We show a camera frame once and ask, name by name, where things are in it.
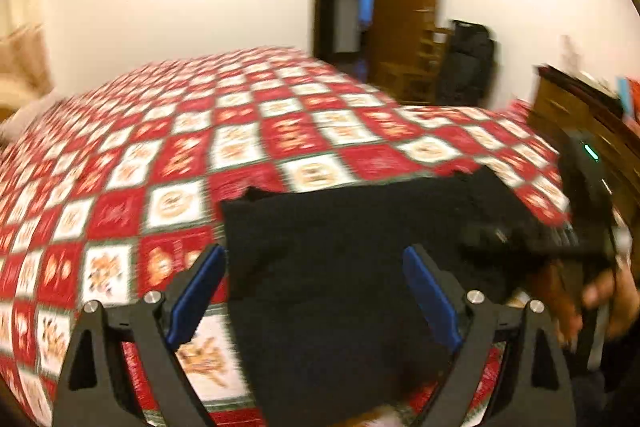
black cloth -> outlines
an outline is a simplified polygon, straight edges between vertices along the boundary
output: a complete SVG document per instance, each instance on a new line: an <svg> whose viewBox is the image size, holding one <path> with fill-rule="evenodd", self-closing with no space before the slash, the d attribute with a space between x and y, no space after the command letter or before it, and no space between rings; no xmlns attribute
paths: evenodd
<svg viewBox="0 0 640 427"><path fill-rule="evenodd" d="M271 427L322 427L402 398L449 363L402 275L421 243L493 301L518 281L458 251L471 220L535 219L488 168L222 204L232 329Z"/></svg>

beige pillow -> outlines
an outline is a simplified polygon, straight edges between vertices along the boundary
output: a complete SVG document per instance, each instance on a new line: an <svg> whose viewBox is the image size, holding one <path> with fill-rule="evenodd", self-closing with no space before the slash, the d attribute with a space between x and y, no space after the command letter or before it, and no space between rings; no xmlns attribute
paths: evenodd
<svg viewBox="0 0 640 427"><path fill-rule="evenodd" d="M0 142L17 141L28 126L63 100L65 97L54 89L42 98L21 107L11 118L0 124Z"/></svg>

red and white quilt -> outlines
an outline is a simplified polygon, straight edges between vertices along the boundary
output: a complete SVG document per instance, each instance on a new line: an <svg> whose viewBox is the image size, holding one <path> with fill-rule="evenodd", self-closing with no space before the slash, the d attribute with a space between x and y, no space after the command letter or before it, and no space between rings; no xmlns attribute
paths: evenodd
<svg viewBox="0 0 640 427"><path fill-rule="evenodd" d="M223 240L219 202L254 185L306 191L490 166L542 221L563 219L556 152L478 108L401 107L291 48L150 64L67 100L0 156L0 374L50 425L77 310L163 289ZM178 359L219 425L260 426L234 349L225 285ZM147 419L162 425L134 346ZM500 359L492 352L469 421ZM406 406L377 423L402 425Z"/></svg>

finger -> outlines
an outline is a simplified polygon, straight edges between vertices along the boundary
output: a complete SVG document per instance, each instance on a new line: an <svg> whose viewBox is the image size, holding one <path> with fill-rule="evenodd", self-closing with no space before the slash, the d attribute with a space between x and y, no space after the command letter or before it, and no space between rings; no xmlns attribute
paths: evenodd
<svg viewBox="0 0 640 427"><path fill-rule="evenodd" d="M549 313L558 319L559 330L566 339L572 339L582 329L582 317L578 314L571 296L565 291L558 264L548 264L529 277L527 286L532 295L547 306Z"/></svg>
<svg viewBox="0 0 640 427"><path fill-rule="evenodd" d="M591 310L609 301L613 296L615 287L616 283L612 270L602 272L582 292L584 307Z"/></svg>
<svg viewBox="0 0 640 427"><path fill-rule="evenodd" d="M626 333L640 313L640 295L634 276L626 264L619 264L616 272L616 291L609 315L607 337L613 339Z"/></svg>

black bag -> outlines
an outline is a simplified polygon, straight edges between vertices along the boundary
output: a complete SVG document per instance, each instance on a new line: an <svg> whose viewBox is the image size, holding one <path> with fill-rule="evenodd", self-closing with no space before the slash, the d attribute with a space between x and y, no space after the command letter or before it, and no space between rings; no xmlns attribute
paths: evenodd
<svg viewBox="0 0 640 427"><path fill-rule="evenodd" d="M494 70L495 42L482 25L453 21L454 33L442 61L436 105L477 106Z"/></svg>

